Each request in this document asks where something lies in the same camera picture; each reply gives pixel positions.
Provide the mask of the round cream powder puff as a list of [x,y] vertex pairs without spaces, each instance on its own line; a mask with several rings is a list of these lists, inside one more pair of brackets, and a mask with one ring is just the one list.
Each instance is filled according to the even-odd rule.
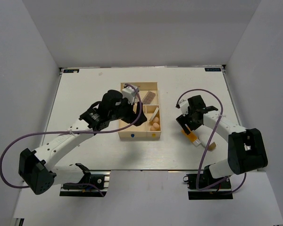
[[158,107],[156,107],[156,109],[154,110],[154,112],[153,112],[152,116],[150,117],[149,122],[152,122],[152,121],[154,120],[154,118],[156,117],[156,115],[157,115],[158,111],[159,111],[159,108],[158,108]]

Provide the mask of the orange cosmetic tube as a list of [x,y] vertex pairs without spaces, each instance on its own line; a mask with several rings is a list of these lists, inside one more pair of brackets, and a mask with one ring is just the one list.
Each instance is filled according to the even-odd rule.
[[193,132],[190,132],[190,134],[186,134],[184,130],[182,130],[181,132],[195,147],[201,145],[201,141]]

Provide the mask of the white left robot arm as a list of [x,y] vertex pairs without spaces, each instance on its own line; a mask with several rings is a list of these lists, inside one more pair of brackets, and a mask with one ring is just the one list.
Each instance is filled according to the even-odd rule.
[[19,157],[18,173],[36,194],[46,192],[55,181],[54,166],[75,147],[96,134],[104,134],[110,122],[122,120],[128,126],[140,126],[147,119],[136,86],[126,84],[121,91],[109,90],[101,101],[92,104],[67,131],[58,133],[52,141],[33,151],[23,150]]

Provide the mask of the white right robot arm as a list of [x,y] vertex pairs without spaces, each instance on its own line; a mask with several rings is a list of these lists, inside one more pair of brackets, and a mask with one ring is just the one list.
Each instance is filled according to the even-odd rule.
[[176,121],[186,135],[200,126],[212,129],[205,150],[208,150],[215,133],[228,144],[226,159],[204,168],[199,167],[196,190],[211,189],[232,175],[244,174],[268,165],[262,134],[258,129],[247,129],[231,122],[216,107],[206,106],[200,95],[178,101],[176,108],[182,112]]

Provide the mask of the cream wooden organizer box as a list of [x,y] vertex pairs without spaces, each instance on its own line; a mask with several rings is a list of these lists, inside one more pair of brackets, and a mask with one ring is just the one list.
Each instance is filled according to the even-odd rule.
[[140,126],[130,126],[118,132],[121,140],[158,140],[161,135],[161,117],[157,82],[131,82],[139,91],[142,111],[146,121]]

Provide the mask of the dark table corner label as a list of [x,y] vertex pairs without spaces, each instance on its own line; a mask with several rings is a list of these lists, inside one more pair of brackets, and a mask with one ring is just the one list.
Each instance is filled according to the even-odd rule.
[[221,68],[215,68],[215,67],[206,67],[204,68],[206,72],[221,72]]

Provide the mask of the left table corner label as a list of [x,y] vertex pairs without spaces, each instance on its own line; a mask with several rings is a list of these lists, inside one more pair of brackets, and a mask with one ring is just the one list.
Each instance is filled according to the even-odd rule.
[[79,69],[64,69],[63,73],[79,73]]

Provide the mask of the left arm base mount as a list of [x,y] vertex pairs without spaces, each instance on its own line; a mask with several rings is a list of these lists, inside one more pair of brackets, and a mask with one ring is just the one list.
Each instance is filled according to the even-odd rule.
[[79,182],[62,184],[61,197],[105,197],[110,181],[110,171],[85,173]]

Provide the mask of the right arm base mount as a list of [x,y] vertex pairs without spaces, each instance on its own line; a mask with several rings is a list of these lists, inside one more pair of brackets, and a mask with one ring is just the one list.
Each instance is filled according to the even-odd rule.
[[189,200],[232,200],[230,179],[214,179],[208,173],[200,173],[199,189],[196,188],[197,173],[189,173],[183,177],[187,184]]

